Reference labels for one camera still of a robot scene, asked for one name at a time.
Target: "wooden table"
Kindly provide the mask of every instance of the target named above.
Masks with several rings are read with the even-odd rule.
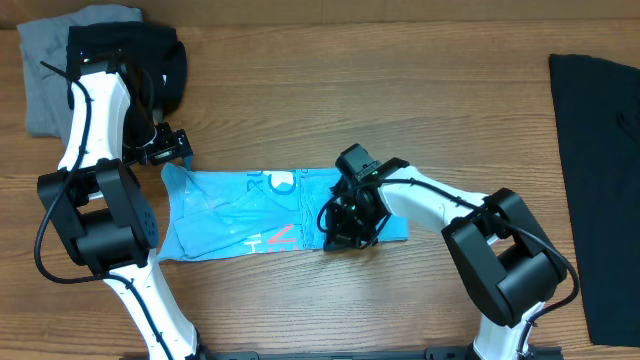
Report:
[[[555,117],[550,53],[640,66],[640,21],[442,22],[181,28],[189,56],[184,128],[200,170],[332,166],[360,142],[380,160],[409,160],[469,191],[510,188],[575,263]],[[101,283],[47,282],[33,264],[43,208],[38,175],[54,171],[57,139],[25,133],[15,31],[0,32],[0,358],[115,359],[142,352],[129,315]],[[159,168],[136,168],[161,228]],[[44,262],[86,274],[55,232]],[[329,255],[295,252],[162,269],[183,312],[217,351],[418,350],[466,345],[479,312],[438,234]],[[566,296],[570,281],[557,291]],[[592,346],[581,301],[540,320],[532,343],[568,359],[640,358]]]

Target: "black mount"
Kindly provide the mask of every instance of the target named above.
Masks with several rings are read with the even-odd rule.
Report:
[[[514,327],[535,304],[551,299],[567,268],[534,240],[504,228],[493,214],[553,247],[524,201],[508,189],[486,197],[481,210],[454,219],[442,236],[474,304],[495,324]],[[494,234],[512,236],[514,245],[496,256],[487,244]]]
[[[67,176],[65,168],[38,178],[38,195],[45,209]],[[77,208],[97,192],[102,192],[107,208],[81,214]],[[158,244],[153,210],[131,169],[119,159],[101,159],[95,166],[78,170],[51,221],[71,260],[88,265],[94,275],[130,264],[143,267],[149,250]]]
[[[149,358],[123,358],[122,360],[149,360]],[[360,353],[262,355],[252,351],[234,353],[202,352],[199,357],[193,360],[480,360],[480,358],[473,351],[473,345],[469,345],[434,347],[427,348],[425,351],[373,351]],[[564,356],[560,348],[536,348],[529,345],[529,355],[525,360],[564,360]]]
[[[331,188],[331,192],[349,196],[340,197],[339,202],[334,201],[327,207],[325,251],[362,249],[378,243],[376,226],[390,214],[380,200],[377,187],[352,189],[384,179],[408,165],[408,162],[398,158],[382,164],[359,144],[352,145],[340,154],[336,167],[342,177]]]

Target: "metal base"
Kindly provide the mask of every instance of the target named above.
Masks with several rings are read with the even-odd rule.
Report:
[[[473,344],[467,347],[434,347],[427,348],[425,360],[482,360],[473,350]],[[536,348],[529,345],[529,356],[526,360],[564,360],[562,348]]]
[[[536,348],[529,345],[527,360],[564,360],[562,349]],[[148,358],[122,358],[121,360],[148,360]],[[258,355],[255,352],[202,354],[194,360],[480,360],[472,345],[456,347],[433,347],[425,351],[374,351],[363,353],[320,354],[272,354]]]

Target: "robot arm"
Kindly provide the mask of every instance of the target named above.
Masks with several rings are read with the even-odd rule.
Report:
[[[128,166],[186,158],[192,151],[183,130],[172,132],[168,124],[153,121],[150,107],[141,104],[141,79],[140,70],[119,54],[84,61],[75,80],[91,98],[90,125],[84,92],[74,82],[69,144],[59,170],[38,179],[38,194],[49,209],[63,192],[51,221],[67,253],[120,297],[150,358],[195,360],[197,331],[178,308],[162,275],[156,260],[156,219]],[[87,125],[82,162],[71,171]],[[107,208],[78,211],[100,197]]]
[[[381,164],[358,144],[344,151],[336,166],[341,181],[348,184],[341,191],[351,196],[341,197],[328,210],[328,248],[357,247],[363,224],[375,225],[389,214],[441,233],[467,293],[483,314],[472,355],[483,360],[518,359],[523,331],[528,337],[527,321],[553,296],[567,272],[544,246],[505,228],[504,222],[516,225],[553,247],[522,199],[507,189],[487,196],[452,188],[406,161],[394,158]],[[355,216],[344,215],[349,211]],[[490,245],[510,236],[514,245],[496,256]],[[528,352],[526,343],[521,352]]]

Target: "black cloth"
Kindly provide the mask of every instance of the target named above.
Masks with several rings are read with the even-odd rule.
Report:
[[[582,55],[549,64],[589,335],[640,346],[640,70]]]
[[[79,73],[83,57],[115,51],[121,51],[150,75],[155,104],[161,104],[165,112],[177,108],[187,81],[187,55],[175,29],[141,22],[71,26],[67,73]],[[166,75],[166,84],[162,75]]]

